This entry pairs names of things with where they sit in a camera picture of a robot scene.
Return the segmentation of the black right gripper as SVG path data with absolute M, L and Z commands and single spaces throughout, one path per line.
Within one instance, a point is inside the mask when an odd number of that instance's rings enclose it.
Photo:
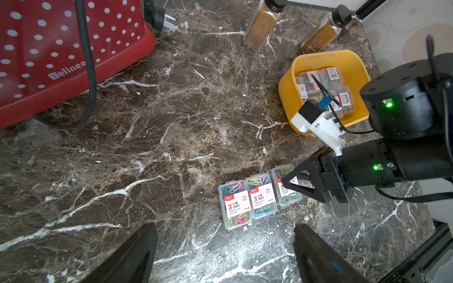
M 286 189 L 327 204 L 330 193 L 339 202 L 347 202 L 354 187 L 390 187 L 396 183 L 453 176 L 453 160 L 443 136 L 411 140 L 386 138 L 349 146 L 341 156 L 323 146 L 297 165 L 282 179 Z M 323 184 L 310 188 L 291 183 L 307 180 Z

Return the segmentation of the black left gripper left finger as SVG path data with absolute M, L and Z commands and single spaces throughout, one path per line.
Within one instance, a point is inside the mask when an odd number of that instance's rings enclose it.
M 84 283 L 147 283 L 158 245 L 154 223 L 142 225 Z

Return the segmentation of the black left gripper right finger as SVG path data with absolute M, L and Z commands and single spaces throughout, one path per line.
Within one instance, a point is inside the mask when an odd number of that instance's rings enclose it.
M 344 260 L 308 225 L 294 228 L 294 251 L 304 283 L 366 283 L 367 279 Z

